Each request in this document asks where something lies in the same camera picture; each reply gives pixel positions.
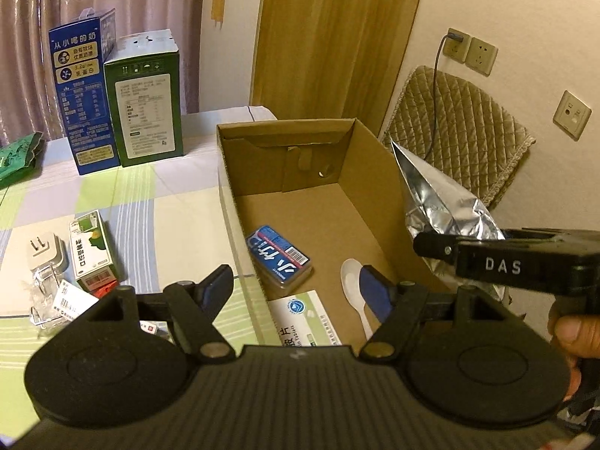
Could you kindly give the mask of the person right hand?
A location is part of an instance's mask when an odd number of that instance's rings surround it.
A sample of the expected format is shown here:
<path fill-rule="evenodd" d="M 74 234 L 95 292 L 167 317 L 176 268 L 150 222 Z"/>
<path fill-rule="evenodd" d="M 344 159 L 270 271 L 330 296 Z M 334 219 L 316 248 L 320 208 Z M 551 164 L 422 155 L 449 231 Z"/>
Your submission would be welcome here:
<path fill-rule="evenodd" d="M 570 309 L 566 298 L 557 298 L 550 308 L 547 322 L 552 343 L 559 347 L 570 367 L 570 386 L 565 400 L 578 391 L 582 373 L 579 359 L 599 358 L 600 322 L 598 315 L 576 314 Z"/>

